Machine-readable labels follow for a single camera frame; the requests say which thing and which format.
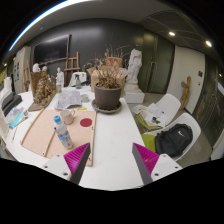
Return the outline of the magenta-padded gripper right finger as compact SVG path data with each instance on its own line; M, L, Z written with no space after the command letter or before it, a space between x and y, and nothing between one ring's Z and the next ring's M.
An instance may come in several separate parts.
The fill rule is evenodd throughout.
M137 143L134 143L132 146L132 154L144 185L148 185L182 169L167 154L157 154Z

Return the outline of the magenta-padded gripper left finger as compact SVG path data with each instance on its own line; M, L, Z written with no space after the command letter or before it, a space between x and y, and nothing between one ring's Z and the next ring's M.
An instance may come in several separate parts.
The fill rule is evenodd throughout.
M74 184L79 184L90 152L90 144L86 143L65 155L55 155L42 166L42 169Z

